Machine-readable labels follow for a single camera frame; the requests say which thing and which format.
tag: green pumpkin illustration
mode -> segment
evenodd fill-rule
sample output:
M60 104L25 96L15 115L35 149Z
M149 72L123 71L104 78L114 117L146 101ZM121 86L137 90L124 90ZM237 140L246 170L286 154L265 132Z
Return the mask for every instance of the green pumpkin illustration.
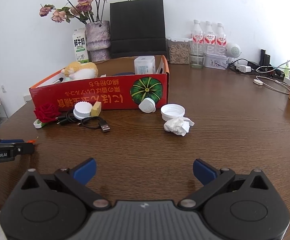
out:
M145 98L151 98L157 104L163 96L163 85L155 78L143 77L134 82L131 88L131 96L138 105Z

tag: red rose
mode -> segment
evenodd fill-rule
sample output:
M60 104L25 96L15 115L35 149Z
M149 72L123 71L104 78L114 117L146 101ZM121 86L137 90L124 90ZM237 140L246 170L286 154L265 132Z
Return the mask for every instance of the red rose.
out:
M55 121L56 117L61 114L58 111L58 107L51 103L46 103L39 106L37 109L34 110L34 113L36 115L36 118L44 123Z

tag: metal screw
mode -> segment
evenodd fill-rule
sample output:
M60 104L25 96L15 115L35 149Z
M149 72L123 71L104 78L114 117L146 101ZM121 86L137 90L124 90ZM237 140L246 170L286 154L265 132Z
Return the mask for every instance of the metal screw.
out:
M180 202L180 205L186 208L192 208L194 206L196 206L196 201L192 200L192 199L183 199Z
M109 202L106 199L96 199L93 202L93 205L95 207L98 207L98 208L104 208L104 207L107 207L109 205Z

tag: wall outlet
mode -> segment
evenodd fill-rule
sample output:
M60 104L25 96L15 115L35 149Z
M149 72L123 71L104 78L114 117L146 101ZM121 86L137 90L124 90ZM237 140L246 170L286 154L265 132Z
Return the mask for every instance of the wall outlet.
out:
M6 93L6 89L5 89L4 85L1 85L1 88L2 88L3 93Z
M24 96L25 103L28 103L30 100L32 100L31 95Z

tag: gray ribbed panel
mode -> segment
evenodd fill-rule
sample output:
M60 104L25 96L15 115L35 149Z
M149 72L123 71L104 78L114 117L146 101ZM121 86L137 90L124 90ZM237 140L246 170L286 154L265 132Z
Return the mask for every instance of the gray ribbed panel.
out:
M220 240L197 213L180 210L172 201L146 203L118 201L111 210L94 212L69 240Z

